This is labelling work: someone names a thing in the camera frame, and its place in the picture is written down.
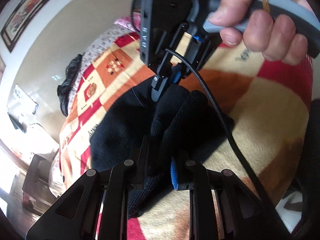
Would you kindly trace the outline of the person's right hand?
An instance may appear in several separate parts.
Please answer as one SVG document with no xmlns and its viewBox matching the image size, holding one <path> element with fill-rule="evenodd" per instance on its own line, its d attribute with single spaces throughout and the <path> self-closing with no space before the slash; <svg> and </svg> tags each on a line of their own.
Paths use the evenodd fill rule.
<svg viewBox="0 0 320 240">
<path fill-rule="evenodd" d="M 292 0 L 310 10 L 306 0 Z M 296 32 L 296 26 L 286 15 L 273 19 L 264 10 L 256 10 L 249 18 L 244 33 L 234 25 L 244 18 L 252 0 L 221 0 L 216 12 L 209 17 L 213 25 L 222 26 L 222 41 L 230 47 L 244 42 L 252 52 L 261 52 L 268 61 L 282 61 L 292 66 L 298 65 L 306 57 L 308 41 L 305 36 Z"/>
</svg>

